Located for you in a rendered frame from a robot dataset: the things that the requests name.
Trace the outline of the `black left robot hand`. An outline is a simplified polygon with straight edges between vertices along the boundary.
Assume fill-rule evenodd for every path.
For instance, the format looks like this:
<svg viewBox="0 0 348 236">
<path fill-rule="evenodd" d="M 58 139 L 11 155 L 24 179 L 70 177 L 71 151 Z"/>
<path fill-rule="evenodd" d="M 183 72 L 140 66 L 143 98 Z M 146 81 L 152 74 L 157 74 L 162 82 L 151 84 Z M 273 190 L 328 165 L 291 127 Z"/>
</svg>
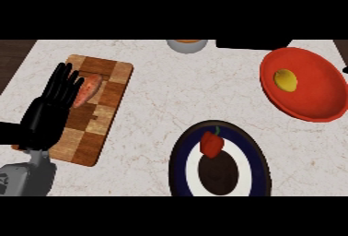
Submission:
<svg viewBox="0 0 348 236">
<path fill-rule="evenodd" d="M 22 150 L 49 150 L 56 145 L 83 82 L 73 64 L 59 63 L 21 123 L 0 122 L 0 145 L 18 145 Z"/>
</svg>

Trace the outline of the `yellow lemon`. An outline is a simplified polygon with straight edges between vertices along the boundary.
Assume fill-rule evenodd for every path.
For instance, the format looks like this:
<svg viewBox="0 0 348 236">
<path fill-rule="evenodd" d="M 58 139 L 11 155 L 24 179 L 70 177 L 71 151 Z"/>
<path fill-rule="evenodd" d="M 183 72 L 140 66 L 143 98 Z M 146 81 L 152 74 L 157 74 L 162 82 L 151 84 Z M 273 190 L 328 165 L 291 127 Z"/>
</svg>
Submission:
<svg viewBox="0 0 348 236">
<path fill-rule="evenodd" d="M 273 81 L 282 91 L 294 92 L 298 87 L 298 79 L 294 72 L 288 69 L 280 69 L 275 72 Z"/>
</svg>

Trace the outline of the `red plate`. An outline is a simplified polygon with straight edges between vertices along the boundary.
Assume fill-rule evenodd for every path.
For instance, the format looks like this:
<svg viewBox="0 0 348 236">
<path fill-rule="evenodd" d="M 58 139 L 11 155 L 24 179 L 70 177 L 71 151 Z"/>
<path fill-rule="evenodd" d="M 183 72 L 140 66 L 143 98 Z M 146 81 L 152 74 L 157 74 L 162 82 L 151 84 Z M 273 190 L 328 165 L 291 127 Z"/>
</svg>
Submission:
<svg viewBox="0 0 348 236">
<path fill-rule="evenodd" d="M 275 73 L 286 69 L 297 77 L 297 89 L 283 91 Z M 260 82 L 270 102 L 294 118 L 326 123 L 348 111 L 348 83 L 332 63 L 306 49 L 272 51 L 260 65 Z"/>
</svg>

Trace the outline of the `grey cup with orange content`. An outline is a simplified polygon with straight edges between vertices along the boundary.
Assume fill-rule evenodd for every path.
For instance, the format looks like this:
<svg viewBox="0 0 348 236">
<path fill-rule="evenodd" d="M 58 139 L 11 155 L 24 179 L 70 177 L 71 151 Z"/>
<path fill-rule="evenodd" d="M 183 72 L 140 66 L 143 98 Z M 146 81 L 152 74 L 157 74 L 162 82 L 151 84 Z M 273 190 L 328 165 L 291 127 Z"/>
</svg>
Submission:
<svg viewBox="0 0 348 236">
<path fill-rule="evenodd" d="M 208 40 L 199 40 L 193 42 L 167 40 L 167 45 L 177 53 L 196 53 L 205 47 L 207 42 Z"/>
</svg>

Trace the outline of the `orange sweet potato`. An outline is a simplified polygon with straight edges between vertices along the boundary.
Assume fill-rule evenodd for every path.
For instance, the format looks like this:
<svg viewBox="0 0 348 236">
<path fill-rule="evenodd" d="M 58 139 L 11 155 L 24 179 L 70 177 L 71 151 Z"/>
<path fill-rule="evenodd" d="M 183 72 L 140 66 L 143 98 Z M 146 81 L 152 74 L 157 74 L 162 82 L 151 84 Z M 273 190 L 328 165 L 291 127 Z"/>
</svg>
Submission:
<svg viewBox="0 0 348 236">
<path fill-rule="evenodd" d="M 84 83 L 78 90 L 78 95 L 74 101 L 74 107 L 78 108 L 96 95 L 101 85 L 102 85 L 102 75 L 101 74 L 92 74 L 86 79 Z"/>
</svg>

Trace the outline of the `red bell pepper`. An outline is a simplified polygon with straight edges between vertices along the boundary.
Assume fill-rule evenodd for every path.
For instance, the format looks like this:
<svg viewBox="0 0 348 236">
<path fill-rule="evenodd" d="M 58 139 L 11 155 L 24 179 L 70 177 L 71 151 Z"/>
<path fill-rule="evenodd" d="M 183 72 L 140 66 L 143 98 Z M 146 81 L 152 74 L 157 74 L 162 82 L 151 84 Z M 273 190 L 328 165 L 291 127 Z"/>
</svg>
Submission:
<svg viewBox="0 0 348 236">
<path fill-rule="evenodd" d="M 224 147 L 224 139 L 219 136 L 220 127 L 216 127 L 216 132 L 207 131 L 201 138 L 201 153 L 213 159 Z"/>
</svg>

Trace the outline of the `navy and white bowl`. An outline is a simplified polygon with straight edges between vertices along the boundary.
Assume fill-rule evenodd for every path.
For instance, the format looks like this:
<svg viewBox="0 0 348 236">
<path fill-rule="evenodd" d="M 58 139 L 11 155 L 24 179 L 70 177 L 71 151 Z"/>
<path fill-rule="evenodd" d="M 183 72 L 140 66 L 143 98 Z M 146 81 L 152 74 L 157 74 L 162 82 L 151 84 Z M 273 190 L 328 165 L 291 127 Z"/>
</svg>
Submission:
<svg viewBox="0 0 348 236">
<path fill-rule="evenodd" d="M 224 139 L 219 155 L 201 153 L 207 131 Z M 210 120 L 192 125 L 174 145 L 168 162 L 168 185 L 174 196 L 270 196 L 270 168 L 260 146 L 233 124 Z"/>
</svg>

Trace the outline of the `checkered wooden cutting board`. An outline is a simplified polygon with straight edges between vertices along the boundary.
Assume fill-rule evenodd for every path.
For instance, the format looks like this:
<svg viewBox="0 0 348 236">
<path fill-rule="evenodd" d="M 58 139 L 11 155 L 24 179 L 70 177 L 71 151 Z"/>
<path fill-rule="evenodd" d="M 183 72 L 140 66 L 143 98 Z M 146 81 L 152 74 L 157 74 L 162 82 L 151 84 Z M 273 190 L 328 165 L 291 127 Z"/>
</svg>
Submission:
<svg viewBox="0 0 348 236">
<path fill-rule="evenodd" d="M 70 116 L 61 141 L 49 149 L 49 156 L 78 165 L 93 167 L 105 146 L 118 106 L 132 79 L 133 65 L 126 62 L 71 54 L 67 62 L 73 71 L 87 78 L 102 76 L 96 95 L 77 108 L 67 110 Z"/>
</svg>

